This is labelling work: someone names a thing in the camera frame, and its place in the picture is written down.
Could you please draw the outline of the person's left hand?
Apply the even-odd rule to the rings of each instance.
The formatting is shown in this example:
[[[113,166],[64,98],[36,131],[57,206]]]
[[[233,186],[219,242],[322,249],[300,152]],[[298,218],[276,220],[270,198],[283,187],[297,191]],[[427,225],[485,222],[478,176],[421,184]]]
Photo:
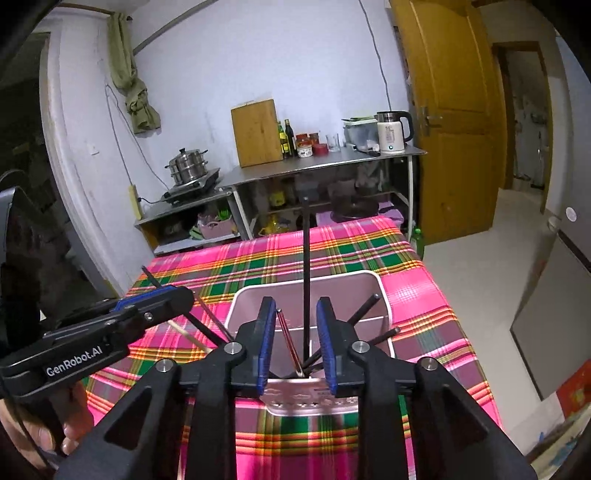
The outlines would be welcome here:
[[[64,440],[57,442],[50,429],[22,406],[14,406],[1,400],[1,423],[17,451],[37,470],[46,469],[43,458],[32,446],[34,442],[43,452],[51,452],[60,444],[69,455],[93,428],[94,419],[87,405],[87,392],[81,382],[68,387],[62,396],[64,401],[56,407],[62,424]]]

